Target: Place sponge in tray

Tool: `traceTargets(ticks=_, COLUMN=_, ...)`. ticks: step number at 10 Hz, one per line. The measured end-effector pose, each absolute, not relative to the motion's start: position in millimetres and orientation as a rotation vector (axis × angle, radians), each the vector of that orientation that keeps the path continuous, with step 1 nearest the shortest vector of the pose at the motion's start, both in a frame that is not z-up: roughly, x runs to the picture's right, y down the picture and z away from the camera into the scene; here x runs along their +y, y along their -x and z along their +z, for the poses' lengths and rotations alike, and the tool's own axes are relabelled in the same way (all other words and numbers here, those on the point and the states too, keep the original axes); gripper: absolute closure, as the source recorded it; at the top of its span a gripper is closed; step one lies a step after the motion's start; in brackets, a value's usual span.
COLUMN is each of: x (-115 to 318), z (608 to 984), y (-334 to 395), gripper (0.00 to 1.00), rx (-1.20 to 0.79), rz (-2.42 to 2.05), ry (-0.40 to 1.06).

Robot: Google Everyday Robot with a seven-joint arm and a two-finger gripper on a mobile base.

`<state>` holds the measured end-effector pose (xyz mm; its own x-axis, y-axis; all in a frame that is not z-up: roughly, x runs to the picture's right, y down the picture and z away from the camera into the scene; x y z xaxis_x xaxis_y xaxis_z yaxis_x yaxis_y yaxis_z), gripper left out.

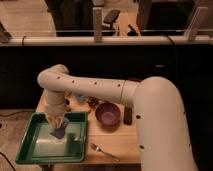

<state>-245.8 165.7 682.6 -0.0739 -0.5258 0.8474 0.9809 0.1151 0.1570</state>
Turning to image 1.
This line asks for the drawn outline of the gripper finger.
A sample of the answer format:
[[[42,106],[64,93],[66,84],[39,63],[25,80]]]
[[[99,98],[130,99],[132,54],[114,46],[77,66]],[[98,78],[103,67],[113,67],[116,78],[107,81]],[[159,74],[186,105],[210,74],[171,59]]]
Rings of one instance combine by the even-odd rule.
[[[56,124],[55,124],[55,122],[50,122],[50,125],[51,125],[51,127],[53,128],[53,129],[55,129],[56,128]]]
[[[60,128],[63,123],[63,120],[57,120],[57,128]]]

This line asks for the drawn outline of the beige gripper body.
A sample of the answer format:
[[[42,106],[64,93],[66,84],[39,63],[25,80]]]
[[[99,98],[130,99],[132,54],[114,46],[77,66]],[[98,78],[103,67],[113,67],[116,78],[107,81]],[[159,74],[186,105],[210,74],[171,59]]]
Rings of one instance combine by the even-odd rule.
[[[46,104],[44,107],[45,117],[50,124],[50,122],[55,122],[57,125],[57,120],[63,120],[65,115],[65,105],[58,104],[58,105],[51,105]]]

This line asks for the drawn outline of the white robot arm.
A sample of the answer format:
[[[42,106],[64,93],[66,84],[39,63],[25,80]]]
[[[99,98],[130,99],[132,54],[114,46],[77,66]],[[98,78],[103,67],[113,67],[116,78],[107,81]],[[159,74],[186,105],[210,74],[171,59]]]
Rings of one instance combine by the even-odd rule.
[[[140,82],[75,77],[61,65],[41,71],[45,115],[58,128],[65,115],[65,93],[120,103],[136,115],[141,171],[199,171],[193,156],[183,100],[170,80],[153,76]]]

